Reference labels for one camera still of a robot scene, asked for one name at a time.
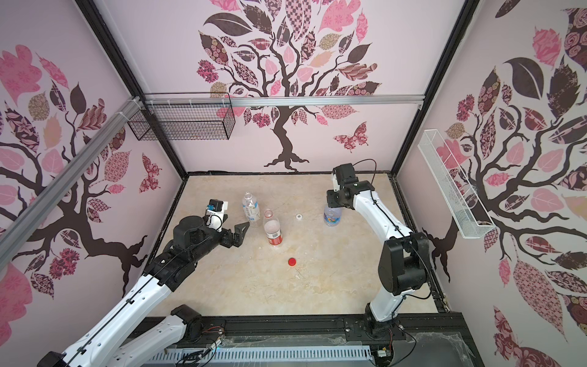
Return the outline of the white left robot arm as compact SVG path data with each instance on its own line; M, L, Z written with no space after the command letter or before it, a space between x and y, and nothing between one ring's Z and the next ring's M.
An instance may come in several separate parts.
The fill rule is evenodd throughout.
M226 229L227 215L190 216L174 227L168 247L146 269L135 286L88 333L62 353L49 352L40 366L141 366L155 354L182 339L200 336L198 312L186 305L141 336L131 333L157 305L192 275L198 262L216 247L240 247L248 222Z

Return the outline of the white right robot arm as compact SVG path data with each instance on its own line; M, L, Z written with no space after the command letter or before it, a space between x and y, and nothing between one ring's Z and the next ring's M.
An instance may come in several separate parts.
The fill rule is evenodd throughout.
M381 289L367 305L366 314L373 324L387 324L397 317L403 302L428 282L429 240L396 218L372 183L359 180L354 165L333 168L332 181L333 189L327 191L328 207L356 211L382 243L378 263Z

